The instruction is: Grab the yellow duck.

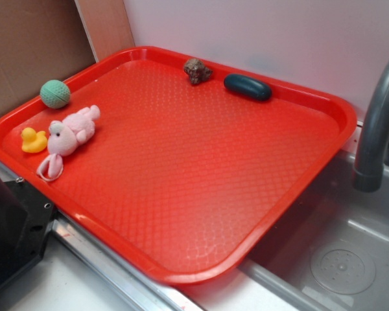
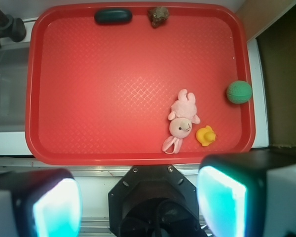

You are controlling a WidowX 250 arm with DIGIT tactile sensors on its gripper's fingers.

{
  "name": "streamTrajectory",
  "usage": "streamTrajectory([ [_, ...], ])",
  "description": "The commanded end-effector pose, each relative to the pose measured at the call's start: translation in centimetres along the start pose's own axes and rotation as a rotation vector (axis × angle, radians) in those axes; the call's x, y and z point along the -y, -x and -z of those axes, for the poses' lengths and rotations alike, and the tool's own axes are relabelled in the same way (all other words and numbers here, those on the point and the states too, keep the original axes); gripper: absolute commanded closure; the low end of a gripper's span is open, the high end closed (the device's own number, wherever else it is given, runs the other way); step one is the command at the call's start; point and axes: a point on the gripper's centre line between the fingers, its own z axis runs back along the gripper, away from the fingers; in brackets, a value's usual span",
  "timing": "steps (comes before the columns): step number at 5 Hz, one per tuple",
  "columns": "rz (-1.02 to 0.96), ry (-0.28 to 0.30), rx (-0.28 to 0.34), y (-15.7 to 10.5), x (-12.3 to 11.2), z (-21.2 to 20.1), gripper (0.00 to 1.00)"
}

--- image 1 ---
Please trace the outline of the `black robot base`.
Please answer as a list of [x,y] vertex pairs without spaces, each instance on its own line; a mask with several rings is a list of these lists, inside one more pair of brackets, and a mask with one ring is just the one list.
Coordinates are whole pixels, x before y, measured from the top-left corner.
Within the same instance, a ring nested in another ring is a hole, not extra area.
[[54,214],[28,181],[0,178],[0,290],[42,260]]

